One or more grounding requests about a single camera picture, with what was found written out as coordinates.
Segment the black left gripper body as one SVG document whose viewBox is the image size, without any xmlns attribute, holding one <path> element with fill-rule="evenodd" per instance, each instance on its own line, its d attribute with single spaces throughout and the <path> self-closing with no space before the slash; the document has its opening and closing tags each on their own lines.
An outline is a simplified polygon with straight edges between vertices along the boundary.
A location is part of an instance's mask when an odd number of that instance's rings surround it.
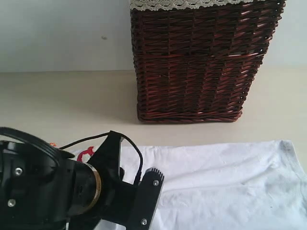
<svg viewBox="0 0 307 230">
<path fill-rule="evenodd" d="M 123 181 L 120 169 L 121 142 L 125 136 L 110 131 L 105 141 L 87 162 L 101 178 L 101 193 L 94 207 L 86 213 L 86 229 L 93 230 L 101 220 L 107 220 L 134 230 L 132 211 L 137 185 Z"/>
</svg>

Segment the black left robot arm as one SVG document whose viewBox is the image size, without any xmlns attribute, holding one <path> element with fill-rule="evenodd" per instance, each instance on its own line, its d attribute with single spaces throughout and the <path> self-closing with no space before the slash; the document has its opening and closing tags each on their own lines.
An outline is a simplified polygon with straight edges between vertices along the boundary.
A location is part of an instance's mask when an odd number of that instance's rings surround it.
<svg viewBox="0 0 307 230">
<path fill-rule="evenodd" d="M 136 195 L 123 181 L 120 146 L 125 135 L 110 131 L 88 162 L 76 161 L 31 134 L 2 127 L 0 227 L 3 230 L 93 230 L 103 219 L 125 223 Z"/>
</svg>

